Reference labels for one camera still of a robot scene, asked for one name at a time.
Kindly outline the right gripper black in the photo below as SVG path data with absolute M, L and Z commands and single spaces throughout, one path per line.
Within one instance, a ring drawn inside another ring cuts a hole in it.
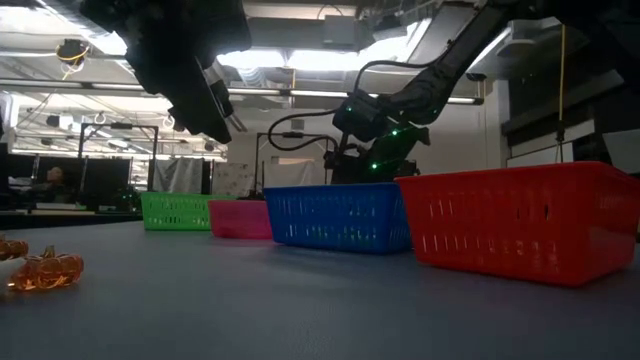
M 335 150 L 324 155 L 324 167 L 332 171 L 332 184 L 392 182 L 396 177 L 419 173 L 407 157 L 417 143 L 429 145 L 429 129 L 395 127 L 369 148 L 347 140 L 343 137 Z

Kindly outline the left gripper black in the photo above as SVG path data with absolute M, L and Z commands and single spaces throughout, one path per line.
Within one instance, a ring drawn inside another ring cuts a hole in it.
M 172 91 L 170 113 L 191 134 L 227 144 L 226 122 L 246 130 L 216 60 L 250 48 L 240 0 L 84 0 L 82 14 L 124 41 L 125 59 L 146 92 Z

